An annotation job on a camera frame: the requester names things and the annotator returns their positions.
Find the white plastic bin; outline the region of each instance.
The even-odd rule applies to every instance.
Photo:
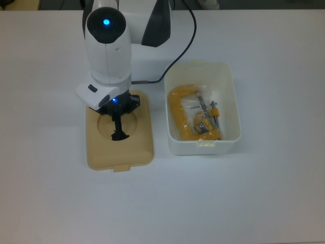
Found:
[[[168,95],[180,85],[208,86],[206,103],[217,102],[222,140],[183,141],[178,135],[173,115],[169,110]],[[176,63],[165,76],[166,113],[169,147],[176,155],[213,155],[226,153],[241,136],[237,100],[230,67],[225,63],[206,63],[193,60]]]

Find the blue led light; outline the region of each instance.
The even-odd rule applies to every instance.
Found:
[[[104,23],[104,25],[109,25],[110,21],[108,19],[104,19],[103,23]]]

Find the tan base plate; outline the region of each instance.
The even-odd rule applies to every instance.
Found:
[[[122,129],[130,135],[122,141],[112,141],[115,126],[112,117],[102,116],[87,108],[87,160],[94,170],[128,171],[131,166],[143,166],[153,159],[153,138],[147,96],[140,90],[130,91],[140,96],[140,106],[122,116]]]

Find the white table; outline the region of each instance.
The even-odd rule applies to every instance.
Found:
[[[133,47],[133,78],[158,78],[192,33],[174,14],[160,48]],[[242,126],[224,156],[169,151],[164,84],[150,99],[154,160],[86,163],[82,12],[0,13],[0,243],[325,241],[325,11],[196,11],[182,59],[232,67]]]

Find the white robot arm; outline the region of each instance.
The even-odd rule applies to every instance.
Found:
[[[131,43],[157,47],[169,39],[169,1],[92,0],[84,10],[83,30],[90,73],[76,95],[109,114],[103,106],[119,103],[131,85]]]

